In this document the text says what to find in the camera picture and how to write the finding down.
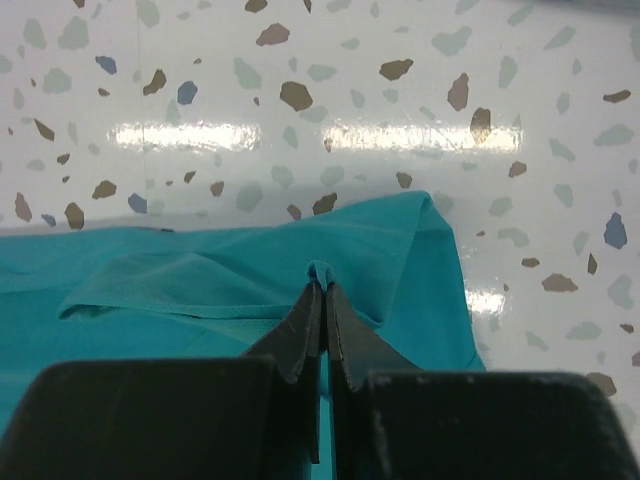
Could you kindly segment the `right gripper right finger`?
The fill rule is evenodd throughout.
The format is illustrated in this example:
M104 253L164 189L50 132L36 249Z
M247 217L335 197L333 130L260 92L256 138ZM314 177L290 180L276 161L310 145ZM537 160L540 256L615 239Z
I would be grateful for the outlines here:
M564 372L418 368L325 296L338 479L635 479L614 408Z

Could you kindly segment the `teal t shirt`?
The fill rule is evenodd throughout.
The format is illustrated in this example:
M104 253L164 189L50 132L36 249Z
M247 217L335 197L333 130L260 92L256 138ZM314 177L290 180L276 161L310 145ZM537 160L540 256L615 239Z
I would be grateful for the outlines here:
M338 479L325 296L427 371L483 372L454 233L423 192L271 228L114 228L1 241L2 438L45 369L75 361L236 358L320 285L319 460Z

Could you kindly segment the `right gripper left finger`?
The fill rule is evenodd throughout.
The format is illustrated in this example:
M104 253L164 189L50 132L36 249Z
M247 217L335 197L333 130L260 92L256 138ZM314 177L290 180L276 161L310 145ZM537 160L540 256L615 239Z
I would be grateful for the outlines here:
M236 358L75 361L29 386L5 479L307 479L319 460L323 291Z

